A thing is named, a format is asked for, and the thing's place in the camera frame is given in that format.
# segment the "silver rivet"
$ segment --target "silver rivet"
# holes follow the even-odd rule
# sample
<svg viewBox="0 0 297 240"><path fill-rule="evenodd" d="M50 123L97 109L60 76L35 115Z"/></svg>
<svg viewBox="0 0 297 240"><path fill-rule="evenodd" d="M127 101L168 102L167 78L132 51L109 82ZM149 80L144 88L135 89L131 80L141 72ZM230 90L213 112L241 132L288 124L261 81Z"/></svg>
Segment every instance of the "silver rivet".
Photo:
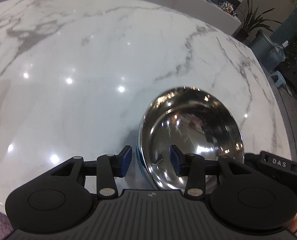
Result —
<svg viewBox="0 0 297 240"><path fill-rule="evenodd" d="M110 187L105 187L105 188L102 188L99 193L102 195L102 196L111 196L115 193L115 190L110 188Z"/></svg>
<svg viewBox="0 0 297 240"><path fill-rule="evenodd" d="M193 197L198 197L203 194L203 191L200 188L190 188L187 193Z"/></svg>

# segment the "stainless steel bowl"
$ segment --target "stainless steel bowl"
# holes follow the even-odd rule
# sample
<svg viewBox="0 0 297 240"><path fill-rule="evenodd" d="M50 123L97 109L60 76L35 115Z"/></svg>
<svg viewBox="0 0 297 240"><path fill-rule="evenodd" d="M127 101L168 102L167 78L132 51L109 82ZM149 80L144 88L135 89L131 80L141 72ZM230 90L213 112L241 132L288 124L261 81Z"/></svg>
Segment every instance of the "stainless steel bowl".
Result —
<svg viewBox="0 0 297 240"><path fill-rule="evenodd" d="M228 155L241 163L244 148L240 130L225 106L214 96L194 87L179 87L158 96L146 111L138 136L140 168L154 188L185 189L186 177L176 176L169 146L207 160ZM206 192L216 186L206 177Z"/></svg>

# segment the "blue stool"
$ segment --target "blue stool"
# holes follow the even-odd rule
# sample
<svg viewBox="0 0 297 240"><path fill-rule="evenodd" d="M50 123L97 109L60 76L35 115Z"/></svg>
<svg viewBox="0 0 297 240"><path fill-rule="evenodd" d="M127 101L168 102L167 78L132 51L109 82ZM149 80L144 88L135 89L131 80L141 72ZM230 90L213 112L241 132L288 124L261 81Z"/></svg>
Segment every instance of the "blue stool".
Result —
<svg viewBox="0 0 297 240"><path fill-rule="evenodd" d="M279 71L275 71L274 73L272 73L271 77L273 78L275 82L275 86L277 88L282 88L283 86L286 85L285 79Z"/></svg>

